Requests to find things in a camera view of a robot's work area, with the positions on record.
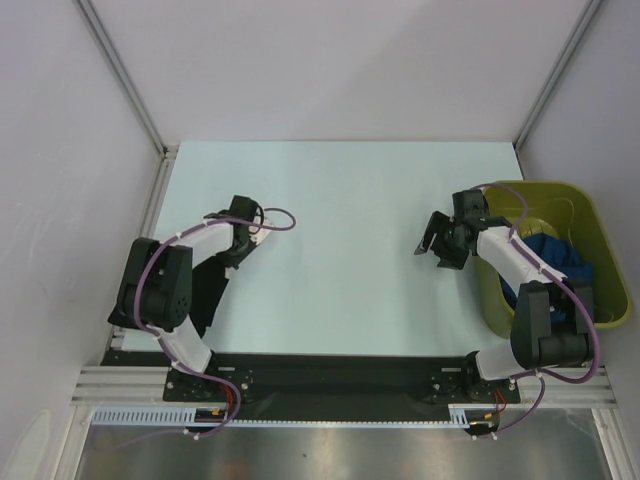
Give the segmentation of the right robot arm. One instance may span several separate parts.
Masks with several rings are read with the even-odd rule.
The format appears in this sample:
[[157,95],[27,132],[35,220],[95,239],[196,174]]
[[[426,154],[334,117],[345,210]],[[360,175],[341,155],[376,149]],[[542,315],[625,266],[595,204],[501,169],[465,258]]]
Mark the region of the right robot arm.
[[454,193],[452,214],[433,212],[415,250],[433,253],[439,267],[450,270],[462,269],[470,256],[481,258],[516,295],[508,342],[470,354],[463,393],[484,401],[498,380],[529,375],[574,385],[591,380],[601,361],[591,284],[568,279],[537,255],[516,224],[491,214],[484,189]]

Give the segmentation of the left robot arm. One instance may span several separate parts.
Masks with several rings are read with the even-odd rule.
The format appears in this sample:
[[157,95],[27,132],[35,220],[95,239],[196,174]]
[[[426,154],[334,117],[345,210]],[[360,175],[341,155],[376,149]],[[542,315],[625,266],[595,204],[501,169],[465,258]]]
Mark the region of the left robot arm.
[[213,353],[203,336],[236,270],[268,235],[265,210],[236,195],[230,207],[160,242],[133,241],[115,306],[114,326],[146,332],[197,398],[214,397],[221,376],[209,368]]

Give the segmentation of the black t shirt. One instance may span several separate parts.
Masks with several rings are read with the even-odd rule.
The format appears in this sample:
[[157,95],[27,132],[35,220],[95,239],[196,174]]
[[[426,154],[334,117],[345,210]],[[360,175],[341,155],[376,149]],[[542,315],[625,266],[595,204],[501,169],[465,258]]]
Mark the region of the black t shirt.
[[[144,267],[159,246],[149,239],[136,240],[129,253],[116,305],[108,317],[112,325],[135,329],[134,297]],[[187,318],[199,336],[212,325],[217,306],[228,284],[226,269],[211,257],[197,266],[183,246],[169,247],[154,263],[140,299],[144,325],[173,331]]]

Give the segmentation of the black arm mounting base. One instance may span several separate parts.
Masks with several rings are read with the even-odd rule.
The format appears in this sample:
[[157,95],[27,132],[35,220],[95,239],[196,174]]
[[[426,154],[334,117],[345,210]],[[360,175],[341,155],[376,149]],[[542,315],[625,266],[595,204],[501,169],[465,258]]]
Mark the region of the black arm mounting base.
[[110,350],[111,367],[165,367],[162,398],[199,404],[200,425],[231,412],[239,421],[424,422],[443,420],[454,403],[518,405],[511,379],[485,380],[465,357],[213,355],[204,378],[170,366],[161,352]]

